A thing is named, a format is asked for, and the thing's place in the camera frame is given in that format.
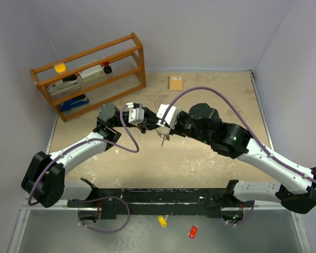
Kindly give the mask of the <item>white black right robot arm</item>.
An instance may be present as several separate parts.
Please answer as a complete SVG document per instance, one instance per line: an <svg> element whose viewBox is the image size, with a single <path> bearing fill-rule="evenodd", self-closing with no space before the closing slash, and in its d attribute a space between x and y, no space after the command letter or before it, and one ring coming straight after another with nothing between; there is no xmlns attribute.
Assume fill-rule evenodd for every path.
<svg viewBox="0 0 316 253"><path fill-rule="evenodd" d="M192 106L188 113L172 107L166 117L171 132L207 144L219 155L245 162L273 178L269 182L231 180L224 202L269 201L280 203L290 211L306 214L316 206L316 168L302 167L263 143L235 124L222 122L216 109L206 103Z"/></svg>

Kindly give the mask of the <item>metal keyring with carabiner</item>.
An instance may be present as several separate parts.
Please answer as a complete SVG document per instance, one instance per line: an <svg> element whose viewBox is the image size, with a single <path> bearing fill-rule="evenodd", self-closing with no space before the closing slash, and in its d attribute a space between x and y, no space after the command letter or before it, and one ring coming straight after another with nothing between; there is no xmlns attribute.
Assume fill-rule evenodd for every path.
<svg viewBox="0 0 316 253"><path fill-rule="evenodd" d="M166 141L170 141L169 133L164 133L156 129L157 135L161 138L161 148L164 147Z"/></svg>

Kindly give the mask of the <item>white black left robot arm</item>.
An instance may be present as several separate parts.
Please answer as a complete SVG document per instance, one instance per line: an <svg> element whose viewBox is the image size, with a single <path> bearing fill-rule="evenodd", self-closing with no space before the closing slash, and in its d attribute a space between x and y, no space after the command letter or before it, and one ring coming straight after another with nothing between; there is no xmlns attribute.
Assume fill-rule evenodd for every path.
<svg viewBox="0 0 316 253"><path fill-rule="evenodd" d="M105 152L117 143L121 133L115 127L128 130L136 127L141 132L155 129L162 114L154 113L140 103L127 103L122 109L107 103L100 107L96 127L85 138L51 154L35 154L22 180L21 187L28 196L28 205L41 204L48 208L62 197L66 175L96 154Z"/></svg>

